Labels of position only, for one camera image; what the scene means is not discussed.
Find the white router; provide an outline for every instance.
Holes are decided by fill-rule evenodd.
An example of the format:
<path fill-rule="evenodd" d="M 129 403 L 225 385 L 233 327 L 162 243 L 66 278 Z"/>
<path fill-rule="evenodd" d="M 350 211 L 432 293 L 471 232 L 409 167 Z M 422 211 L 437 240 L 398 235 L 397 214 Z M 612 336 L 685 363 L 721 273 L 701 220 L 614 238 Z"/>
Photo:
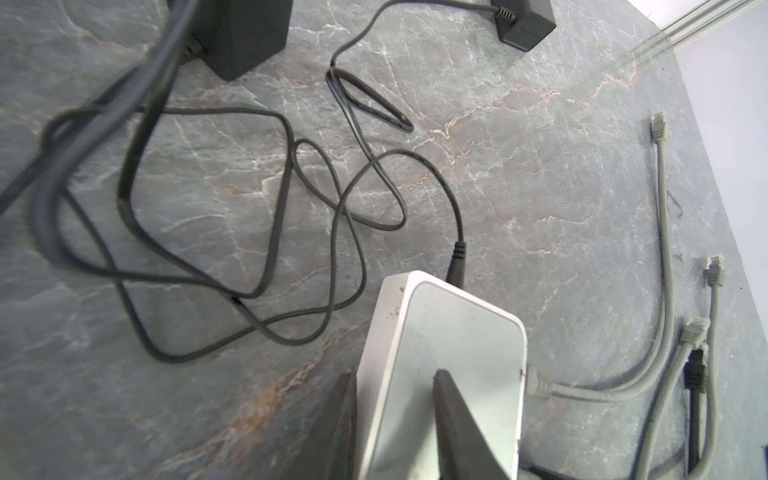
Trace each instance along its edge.
<path fill-rule="evenodd" d="M 356 478 L 440 478 L 432 380 L 446 369 L 515 480 L 527 350 L 516 316 L 424 272 L 385 278 L 357 369 Z"/>

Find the white electronic device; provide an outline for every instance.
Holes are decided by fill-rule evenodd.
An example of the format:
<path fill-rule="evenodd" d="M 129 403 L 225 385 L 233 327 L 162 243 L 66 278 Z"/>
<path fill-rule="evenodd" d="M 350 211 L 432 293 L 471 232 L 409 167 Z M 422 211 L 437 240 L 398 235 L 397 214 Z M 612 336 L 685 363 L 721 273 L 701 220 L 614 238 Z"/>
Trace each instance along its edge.
<path fill-rule="evenodd" d="M 440 478 L 432 380 L 446 369 L 515 480 L 527 348 L 490 303 L 424 272 L 385 278 L 357 369 L 356 478 Z"/>

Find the white wall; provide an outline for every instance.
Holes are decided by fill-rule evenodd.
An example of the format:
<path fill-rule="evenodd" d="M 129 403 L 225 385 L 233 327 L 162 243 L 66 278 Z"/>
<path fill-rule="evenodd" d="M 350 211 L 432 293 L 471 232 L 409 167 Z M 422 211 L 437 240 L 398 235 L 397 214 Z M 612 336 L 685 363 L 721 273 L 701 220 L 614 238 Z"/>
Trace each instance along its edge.
<path fill-rule="evenodd" d="M 766 337 L 767 25 L 768 2 L 762 2 L 677 52 Z"/>
<path fill-rule="evenodd" d="M 672 25 L 677 19 L 687 14 L 703 0 L 629 0 L 637 10 L 650 18 L 659 28 Z"/>

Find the marble countertop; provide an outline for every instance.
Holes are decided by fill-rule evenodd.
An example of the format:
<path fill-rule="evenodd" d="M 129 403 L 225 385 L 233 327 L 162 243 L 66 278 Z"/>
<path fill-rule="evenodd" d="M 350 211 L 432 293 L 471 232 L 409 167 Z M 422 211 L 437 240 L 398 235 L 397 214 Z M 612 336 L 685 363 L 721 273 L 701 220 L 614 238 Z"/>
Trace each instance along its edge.
<path fill-rule="evenodd" d="M 225 83 L 199 61 L 180 70 L 175 105 L 251 104 L 284 113 L 325 147 L 347 182 L 365 161 L 323 76 L 328 60 L 378 2 L 296 0 L 288 45 Z M 629 2 L 554 0 L 557 29 L 523 54 L 482 14 L 390 9 L 339 66 L 381 91 L 415 123 L 403 134 L 361 118 L 377 151 L 415 149 L 438 165 L 465 218 L 465 288 L 517 315 L 529 361 L 553 379 L 609 385 L 650 346 L 660 310 L 655 156 L 648 122 L 666 111 L 677 320 L 707 314 L 704 259 L 729 276 L 720 324 L 720 448 L 711 478 L 766 477 L 768 346 L 674 56 L 637 54 L 658 30 Z M 79 105 L 142 58 L 167 14 L 159 0 L 11 0 L 0 7 L 0 186 L 35 148 L 53 114 Z M 113 207 L 128 129 L 97 152 L 72 190 L 118 263 L 170 271 L 139 247 Z M 275 122 L 165 117 L 137 179 L 140 219 L 185 259 L 228 285 L 253 288 L 284 161 Z M 327 184 L 319 158 L 300 155 Z M 454 238 L 437 183 L 407 161 L 388 164 L 409 205 L 400 231 L 359 228 L 369 287 L 302 348 L 246 336 L 205 359 L 166 366 L 141 349 L 112 285 L 52 269 L 32 248 L 23 203 L 0 219 L 0 472 L 3 478 L 279 478 L 339 372 L 355 369 L 384 276 L 442 276 Z M 357 209 L 397 218 L 376 179 Z M 331 211 L 296 179 L 262 315 L 321 305 Z M 93 247 L 65 218 L 72 243 Z M 341 293 L 359 280 L 341 244 Z M 243 325 L 215 293 L 131 285 L 140 314 L 173 352 Z M 314 319 L 280 326 L 308 331 Z M 526 399 L 521 457 L 579 478 L 626 478 L 653 393 L 616 405 Z M 657 453 L 684 444 L 682 394 Z M 674 468 L 668 478 L 680 478 Z"/>

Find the black power adapter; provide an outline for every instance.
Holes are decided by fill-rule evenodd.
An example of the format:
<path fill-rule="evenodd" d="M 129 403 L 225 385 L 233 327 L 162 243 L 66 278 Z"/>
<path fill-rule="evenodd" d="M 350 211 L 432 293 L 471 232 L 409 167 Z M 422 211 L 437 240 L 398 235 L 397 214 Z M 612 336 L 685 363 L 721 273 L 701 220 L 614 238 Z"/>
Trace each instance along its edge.
<path fill-rule="evenodd" d="M 292 7 L 293 0 L 203 0 L 191 29 L 200 57 L 222 80 L 240 77 L 285 48 Z"/>
<path fill-rule="evenodd" d="M 515 13 L 511 24 L 496 19 L 498 39 L 522 51 L 531 50 L 557 26 L 549 0 L 491 0 L 491 4 Z"/>

